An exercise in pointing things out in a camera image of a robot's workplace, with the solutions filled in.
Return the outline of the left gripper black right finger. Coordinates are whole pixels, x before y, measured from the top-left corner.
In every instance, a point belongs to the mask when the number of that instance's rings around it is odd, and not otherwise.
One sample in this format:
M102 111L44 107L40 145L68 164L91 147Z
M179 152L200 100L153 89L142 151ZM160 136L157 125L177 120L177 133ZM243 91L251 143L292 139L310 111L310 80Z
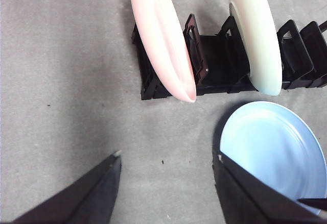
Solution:
M222 152L213 157L216 191L226 223L326 223L262 183Z

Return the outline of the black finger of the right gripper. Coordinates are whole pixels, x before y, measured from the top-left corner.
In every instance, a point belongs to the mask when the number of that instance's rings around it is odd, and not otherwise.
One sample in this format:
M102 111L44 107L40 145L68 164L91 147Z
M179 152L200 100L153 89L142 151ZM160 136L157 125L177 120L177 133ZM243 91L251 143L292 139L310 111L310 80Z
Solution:
M302 204L305 204L307 206L316 208L316 209L320 209L320 210L327 209L327 199L326 198L299 198L297 201Z

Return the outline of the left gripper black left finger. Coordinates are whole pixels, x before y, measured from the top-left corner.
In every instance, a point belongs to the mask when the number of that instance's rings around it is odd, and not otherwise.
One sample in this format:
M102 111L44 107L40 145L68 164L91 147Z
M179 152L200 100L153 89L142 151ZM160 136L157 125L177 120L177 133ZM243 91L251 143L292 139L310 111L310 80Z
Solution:
M109 223L121 168L121 151L117 151L12 223Z

